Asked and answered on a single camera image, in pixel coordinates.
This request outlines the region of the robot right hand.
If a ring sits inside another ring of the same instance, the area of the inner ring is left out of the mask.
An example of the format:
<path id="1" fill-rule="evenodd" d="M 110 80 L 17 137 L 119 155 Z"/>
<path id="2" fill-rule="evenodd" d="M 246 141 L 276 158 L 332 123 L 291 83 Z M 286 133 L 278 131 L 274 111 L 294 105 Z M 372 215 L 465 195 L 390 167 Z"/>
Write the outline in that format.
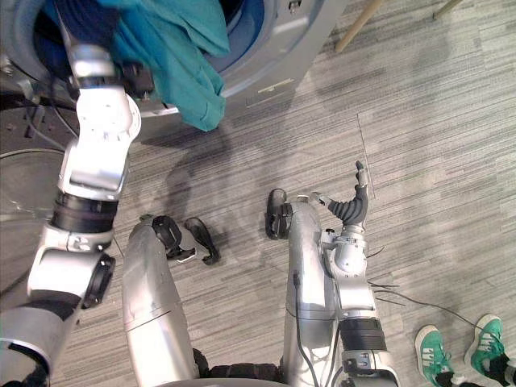
<path id="1" fill-rule="evenodd" d="M 364 227 L 368 213 L 368 171 L 358 160 L 356 162 L 355 196 L 349 201 L 336 201 L 319 192 L 312 192 L 310 197 L 326 207 L 343 226 Z"/>

